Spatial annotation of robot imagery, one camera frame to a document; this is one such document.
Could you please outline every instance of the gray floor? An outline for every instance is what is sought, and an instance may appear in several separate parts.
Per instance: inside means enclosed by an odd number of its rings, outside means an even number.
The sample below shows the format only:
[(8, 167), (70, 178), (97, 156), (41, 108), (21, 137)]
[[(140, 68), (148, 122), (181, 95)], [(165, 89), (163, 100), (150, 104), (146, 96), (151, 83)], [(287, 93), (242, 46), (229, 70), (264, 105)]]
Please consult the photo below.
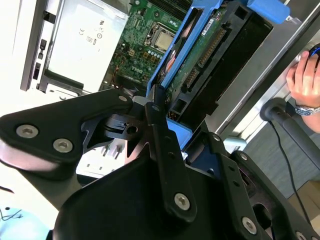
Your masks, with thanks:
[[(296, 187), (300, 188), (311, 179), (320, 181), (320, 171), (284, 130), (276, 123), (274, 125), (279, 132), (282, 146), (290, 161)], [(320, 134), (313, 134), (311, 139), (320, 147)], [(286, 161), (279, 150), (277, 136), (269, 124), (249, 142), (244, 152), (255, 161), (286, 198), (293, 194)]]

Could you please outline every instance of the hole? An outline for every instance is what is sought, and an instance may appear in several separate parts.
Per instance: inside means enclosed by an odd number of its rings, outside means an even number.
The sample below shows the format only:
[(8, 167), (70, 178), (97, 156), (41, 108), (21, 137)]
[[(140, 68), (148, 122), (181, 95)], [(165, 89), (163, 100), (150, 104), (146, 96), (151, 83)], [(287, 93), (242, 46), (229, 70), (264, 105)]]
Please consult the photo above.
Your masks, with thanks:
[(66, 149), (68, 147), (68, 144), (66, 142), (59, 142), (58, 146), (59, 148)]
[(44, 40), (44, 39), (41, 39), (40, 49), (41, 49), (41, 50), (45, 50), (45, 49), (46, 49), (46, 46), (47, 46), (47, 41)]
[(171, 143), (171, 138), (169, 136), (165, 136), (164, 137), (164, 140), (167, 142), (167, 143)]
[(131, 134), (135, 134), (136, 132), (138, 132), (138, 128), (136, 126), (130, 126), (126, 132), (131, 135)]
[(171, 159), (175, 159), (176, 158), (176, 155), (173, 153), (173, 152), (168, 152), (168, 155)]
[(42, 60), (44, 58), (44, 54), (42, 52), (39, 52), (38, 59)]
[(248, 14), (248, 12), (245, 9), (243, 9), (241, 6), (239, 6), (238, 9), (234, 13), (234, 15), (236, 15), (237, 17), (239, 17), (242, 20), (245, 20), (247, 14)]
[(187, 203), (186, 203), (186, 199), (183, 197), (183, 196), (180, 196), (179, 198), (178, 198), (178, 200), (179, 200), (179, 202), (183, 205), (183, 206), (185, 206)]
[(41, 64), (36, 62), (33, 72), (33, 79), (38, 80)]
[(176, 104), (173, 106), (173, 110), (177, 113), (181, 113), (186, 105), (187, 103), (185, 101), (178, 99)]
[(272, 217), (268, 209), (261, 203), (257, 203), (253, 206), (255, 217), (260, 226), (266, 230), (272, 225)]
[(236, 186), (236, 187), (240, 187), (239, 183), (237, 181), (233, 181), (233, 184)]
[(30, 135), (30, 134), (34, 133), (34, 131), (32, 129), (30, 129), (30, 128), (25, 128), (25, 129), (22, 130), (22, 132), (24, 134), (27, 134), (27, 135)]
[(51, 14), (50, 12), (44, 11), (43, 19), (48, 21), (49, 23), (55, 24), (56, 22), (56, 15)]

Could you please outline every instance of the black metal bracket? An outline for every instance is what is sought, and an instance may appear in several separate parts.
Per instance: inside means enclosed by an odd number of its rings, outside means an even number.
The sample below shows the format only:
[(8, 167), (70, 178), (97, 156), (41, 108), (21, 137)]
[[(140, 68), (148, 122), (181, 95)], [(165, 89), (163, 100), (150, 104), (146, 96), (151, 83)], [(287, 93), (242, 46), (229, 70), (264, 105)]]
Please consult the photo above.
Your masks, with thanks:
[[(203, 141), (204, 136), (211, 140)], [(186, 149), (191, 156), (192, 153), (197, 156), (188, 164), (208, 171), (220, 180), (229, 209), (229, 221), (232, 221), (237, 236), (244, 239), (270, 239), (265, 231), (269, 228), (276, 240), (296, 239), (297, 233), (303, 234), (306, 239), (316, 236), (312, 226), (293, 209), (247, 154), (235, 151), (229, 155), (222, 147), (222, 139), (214, 133), (202, 132), (199, 138), (201, 141), (195, 139)], [(244, 223), (240, 220), (247, 218), (251, 220), (251, 225), (258, 226), (254, 229), (257, 238), (249, 236), (250, 231), (246, 227), (248, 231), (244, 231)]]
[[(114, 138), (128, 140), (129, 161), (147, 155), (156, 162), (166, 212), (185, 223), (196, 218), (177, 136), (153, 102), (142, 107), (111, 89), (5, 115), (0, 126), (1, 161), (49, 180), (72, 176), (89, 150)], [(59, 144), (64, 149), (57, 150), (57, 140), (63, 140)]]

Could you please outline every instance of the black plastic arm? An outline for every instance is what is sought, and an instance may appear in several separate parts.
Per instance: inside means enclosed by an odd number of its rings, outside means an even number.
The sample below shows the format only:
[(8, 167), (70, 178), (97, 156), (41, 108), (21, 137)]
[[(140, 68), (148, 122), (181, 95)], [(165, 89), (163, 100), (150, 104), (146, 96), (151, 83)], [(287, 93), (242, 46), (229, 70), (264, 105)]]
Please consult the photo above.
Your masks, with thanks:
[(257, 234), (260, 232), (260, 239), (269, 239), (265, 236), (265, 230), (269, 228), (272, 228), (276, 240), (296, 239), (297, 233), (303, 234), (306, 239), (317, 239), (312, 226), (297, 213), (247, 154), (235, 151), (227, 157), (222, 140), (211, 132), (203, 132), (198, 138), (194, 142), (198, 142), (199, 151), (194, 146), (186, 149), (188, 154), (197, 153), (189, 164), (208, 171), (221, 181), (234, 230), (238, 234), (243, 235), (244, 232), (239, 233), (241, 224), (236, 221), (241, 216), (247, 216), (259, 226)]
[[(0, 161), (47, 179), (69, 178), (83, 153), (113, 140), (95, 135), (97, 127), (113, 114), (128, 113), (132, 106), (119, 90), (107, 90), (2, 116)], [(57, 143), (62, 147), (59, 152), (54, 147), (58, 139), (71, 145)]]

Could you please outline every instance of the silver screw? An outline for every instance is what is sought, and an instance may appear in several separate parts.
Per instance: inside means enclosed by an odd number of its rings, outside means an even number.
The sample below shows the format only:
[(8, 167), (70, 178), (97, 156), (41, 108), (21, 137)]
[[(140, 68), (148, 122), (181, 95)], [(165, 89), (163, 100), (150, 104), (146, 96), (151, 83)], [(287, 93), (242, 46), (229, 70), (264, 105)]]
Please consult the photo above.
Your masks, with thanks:
[(301, 232), (296, 231), (295, 234), (299, 240), (307, 240), (306, 237)]
[(182, 210), (187, 211), (190, 208), (190, 202), (186, 195), (177, 193), (174, 196), (175, 204)]
[(243, 160), (248, 160), (248, 158), (247, 158), (247, 156), (246, 155), (244, 155), (243, 153), (240, 153), (240, 157), (243, 159)]
[(53, 142), (53, 148), (59, 153), (69, 153), (74, 148), (71, 141), (65, 138), (59, 138)]
[(214, 140), (216, 140), (216, 141), (220, 141), (220, 138), (217, 136), (217, 135), (215, 135), (215, 134), (213, 134), (213, 138), (214, 138)]
[(27, 124), (18, 126), (15, 132), (25, 139), (32, 139), (39, 134), (39, 131), (35, 126)]
[(251, 233), (252, 235), (257, 234), (257, 227), (250, 218), (244, 216), (242, 218), (242, 224), (249, 233)]
[(128, 101), (125, 96), (121, 96), (121, 95), (119, 96), (119, 99), (120, 99), (121, 101), (124, 101), (124, 102)]
[(159, 107), (157, 106), (157, 105), (152, 105), (152, 108), (154, 109), (154, 110), (156, 110), (156, 111), (160, 111), (160, 109), (159, 109)]

